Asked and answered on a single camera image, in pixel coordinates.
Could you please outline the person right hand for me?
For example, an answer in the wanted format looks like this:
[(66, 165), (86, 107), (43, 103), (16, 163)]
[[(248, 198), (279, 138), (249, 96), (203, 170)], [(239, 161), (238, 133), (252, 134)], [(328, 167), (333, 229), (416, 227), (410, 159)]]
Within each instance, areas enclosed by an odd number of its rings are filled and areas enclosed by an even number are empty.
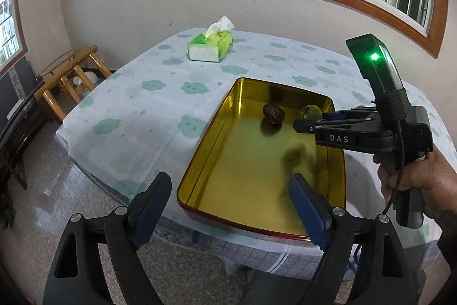
[(456, 233), (456, 171), (438, 149), (421, 161), (406, 165), (400, 175), (400, 190), (419, 189), (424, 213), (447, 235)]

